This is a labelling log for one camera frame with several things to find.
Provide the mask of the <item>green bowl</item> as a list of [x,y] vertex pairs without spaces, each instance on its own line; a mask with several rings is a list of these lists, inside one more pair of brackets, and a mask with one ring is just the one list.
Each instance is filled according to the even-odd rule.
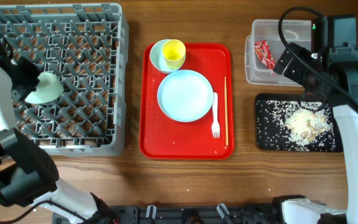
[[53,73],[42,72],[38,79],[40,82],[36,86],[36,90],[27,96],[25,102],[32,104],[49,103],[63,94],[64,88]]

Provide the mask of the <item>red snack wrapper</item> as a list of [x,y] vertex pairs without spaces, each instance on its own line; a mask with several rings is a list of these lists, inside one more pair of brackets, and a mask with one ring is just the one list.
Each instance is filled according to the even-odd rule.
[[266,40],[260,40],[255,42],[255,54],[258,59],[270,70],[273,70],[275,66],[275,60],[273,59],[270,46]]

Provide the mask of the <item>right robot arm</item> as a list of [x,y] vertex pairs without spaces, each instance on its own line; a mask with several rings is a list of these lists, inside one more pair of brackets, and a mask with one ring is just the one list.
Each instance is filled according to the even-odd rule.
[[358,44],[354,16],[318,14],[311,22],[311,50],[288,43],[278,21],[285,51],[274,72],[297,82],[331,104],[346,163],[345,211],[287,198],[279,202],[282,223],[358,223]]

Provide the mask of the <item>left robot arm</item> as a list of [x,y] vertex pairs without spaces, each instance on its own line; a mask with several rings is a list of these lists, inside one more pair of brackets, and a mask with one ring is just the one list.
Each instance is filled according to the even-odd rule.
[[49,103],[62,95],[63,87],[54,74],[27,58],[12,59],[12,47],[0,39],[0,205],[28,208],[11,222],[43,207],[70,223],[119,223],[100,198],[61,179],[50,155],[18,130],[13,101]]

